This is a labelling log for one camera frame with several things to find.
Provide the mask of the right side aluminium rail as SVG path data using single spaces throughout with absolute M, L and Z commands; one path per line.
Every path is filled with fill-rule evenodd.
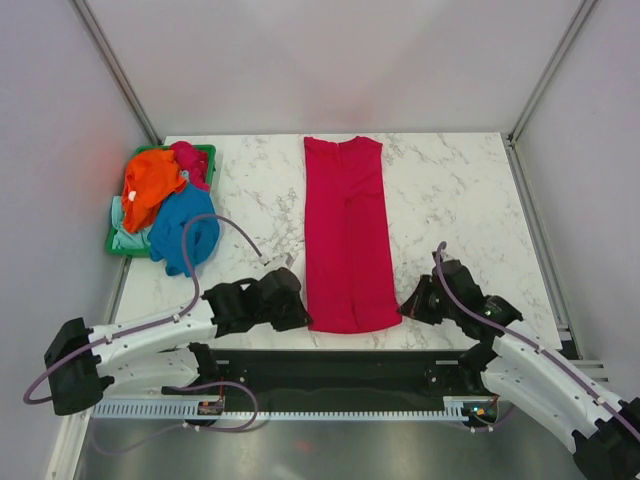
M 562 345 L 561 353 L 569 360 L 582 360 L 582 352 L 571 326 L 569 310 L 547 243 L 546 234 L 543 231 L 541 219 L 534 205 L 534 199 L 525 178 L 522 163 L 511 138 L 508 135 L 503 135 L 502 140 L 541 270 L 553 317 L 559 331 Z

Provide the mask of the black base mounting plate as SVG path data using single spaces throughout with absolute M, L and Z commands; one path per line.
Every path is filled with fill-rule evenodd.
M 445 397 L 487 397 L 461 351 L 210 350 L 196 353 L 197 376 L 169 382 L 165 394 L 222 394 L 253 409 L 311 400 L 341 406 L 425 406 Z

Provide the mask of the orange t shirt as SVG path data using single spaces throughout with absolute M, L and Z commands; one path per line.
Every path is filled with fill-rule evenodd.
M 186 186 L 171 150 L 150 149 L 135 155 L 126 166 L 121 194 L 124 229 L 136 233 L 152 225 L 164 200 Z

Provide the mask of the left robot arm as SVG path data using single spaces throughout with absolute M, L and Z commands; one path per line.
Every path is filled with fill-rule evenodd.
M 79 413 L 134 385 L 165 395 L 211 392 L 222 378 L 212 340 L 261 324 L 283 332 L 311 323 L 301 283 L 284 267 L 261 279 L 220 283 L 185 306 L 129 324 L 69 320 L 44 355 L 54 412 Z

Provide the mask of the light teal t shirt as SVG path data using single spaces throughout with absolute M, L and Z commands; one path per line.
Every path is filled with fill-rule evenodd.
M 150 246 L 148 233 L 149 228 L 143 228 L 135 233 L 130 233 L 124 228 L 124 211 L 121 205 L 121 197 L 114 196 L 111 204 L 111 225 L 114 229 L 114 236 L 111 240 L 111 247 L 115 250 L 141 250 Z

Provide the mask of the left aluminium corner post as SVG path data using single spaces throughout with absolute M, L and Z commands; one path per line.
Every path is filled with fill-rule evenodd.
M 70 0 L 69 4 L 91 39 L 94 48 L 127 104 L 131 115 L 144 133 L 145 138 L 152 145 L 160 145 L 162 139 L 146 113 L 89 2 L 85 0 Z

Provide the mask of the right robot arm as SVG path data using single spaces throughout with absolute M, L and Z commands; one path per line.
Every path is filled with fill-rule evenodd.
M 554 435 L 587 479 L 639 476 L 639 401 L 625 401 L 544 346 L 522 313 L 486 295 L 456 259 L 437 258 L 399 313 L 426 324 L 453 321 L 475 345 L 458 381 L 509 402 Z

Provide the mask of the right aluminium corner post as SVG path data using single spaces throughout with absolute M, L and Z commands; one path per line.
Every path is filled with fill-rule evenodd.
M 546 91 L 599 4 L 599 0 L 582 0 L 579 2 L 576 11 L 572 15 L 552 55 L 536 81 L 531 94 L 527 98 L 523 109 L 518 115 L 513 127 L 506 135 L 507 144 L 511 149 L 515 148 L 531 117 L 545 96 Z

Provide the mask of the green plastic basket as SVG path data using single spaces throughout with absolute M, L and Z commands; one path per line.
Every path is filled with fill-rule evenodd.
M 194 148 L 204 152 L 207 156 L 207 170 L 205 182 L 212 184 L 214 173 L 216 171 L 216 148 L 211 144 L 196 144 Z M 110 227 L 105 241 L 105 251 L 111 255 L 124 256 L 129 258 L 148 258 L 149 245 L 144 243 L 146 235 L 150 231 L 147 227 L 141 233 L 130 235 L 121 229 L 121 220 L 123 215 L 117 216 L 116 202 L 112 201 L 110 210 Z

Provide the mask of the magenta t shirt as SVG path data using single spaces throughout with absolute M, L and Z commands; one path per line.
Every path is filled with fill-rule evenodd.
M 304 140 L 306 294 L 312 330 L 361 334 L 402 321 L 395 295 L 382 145 Z
M 196 188 L 208 191 L 209 183 L 206 181 L 209 167 L 208 154 L 185 141 L 176 142 L 169 149 L 173 152 L 174 160 L 183 176 Z

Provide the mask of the blue t shirt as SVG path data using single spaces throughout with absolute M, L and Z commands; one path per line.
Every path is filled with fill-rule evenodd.
M 154 262 L 165 262 L 168 276 L 191 273 L 185 263 L 182 238 L 186 225 L 195 217 L 214 214 L 210 195 L 188 184 L 180 193 L 171 194 L 162 204 L 148 234 L 149 257 Z M 186 235 L 186 252 L 193 267 L 203 263 L 212 254 L 220 235 L 220 226 L 215 218 L 195 221 Z

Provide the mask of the aluminium corner post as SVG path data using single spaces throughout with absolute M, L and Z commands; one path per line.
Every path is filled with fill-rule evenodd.
M 523 109 L 518 115 L 513 127 L 506 135 L 507 144 L 511 149 L 515 148 L 531 117 L 545 96 L 546 91 L 599 4 L 599 0 L 582 0 L 579 2 L 576 11 L 572 15 L 552 55 L 536 81 L 531 94 L 527 98 Z
M 145 138 L 152 145 L 160 145 L 162 139 L 146 113 L 89 2 L 85 0 L 70 0 L 69 4 L 91 39 L 94 48 L 127 104 L 131 115 L 144 133 Z

